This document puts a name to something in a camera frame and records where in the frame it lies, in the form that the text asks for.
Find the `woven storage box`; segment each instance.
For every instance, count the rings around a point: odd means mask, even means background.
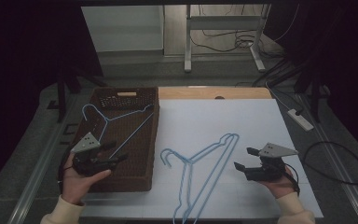
[[[106,121],[92,105],[106,118],[117,119]],[[88,132],[98,140],[101,138],[101,144],[117,141],[114,148],[102,153],[101,159],[109,158],[133,134],[118,152],[127,152],[128,158],[119,163],[110,176],[94,184],[90,192],[151,190],[158,128],[158,88],[96,88],[83,111],[87,120],[80,122],[74,142]]]

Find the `white wall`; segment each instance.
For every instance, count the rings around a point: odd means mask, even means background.
[[[97,52],[163,49],[162,6],[82,10]]]

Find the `sleeve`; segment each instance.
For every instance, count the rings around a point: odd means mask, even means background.
[[[297,193],[287,194],[279,199],[277,203],[281,208],[281,217],[278,224],[313,224],[315,216],[311,211],[305,210]]]
[[[84,206],[66,202],[61,196],[51,214],[45,215],[40,224],[77,224]]]

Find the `white power strip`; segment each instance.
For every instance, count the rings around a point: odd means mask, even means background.
[[[313,129],[313,126],[301,115],[296,115],[296,111],[294,109],[291,109],[287,111],[287,114],[294,119],[298,125],[300,125],[306,132]]]

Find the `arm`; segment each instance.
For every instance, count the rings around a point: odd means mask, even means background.
[[[287,167],[286,172],[289,175],[292,174]],[[304,209],[297,193],[293,189],[292,183],[285,176],[275,181],[260,181],[259,183],[269,189],[281,208],[281,217],[278,220],[278,224],[315,223],[314,214]]]
[[[85,204],[81,202],[81,199],[87,194],[91,185],[111,174],[110,170],[105,170],[90,177],[79,175],[72,168],[73,157],[74,154],[71,153],[64,166],[67,169],[65,169],[63,175],[62,195],[53,212],[42,218],[41,224],[78,223],[80,214],[85,206]]]

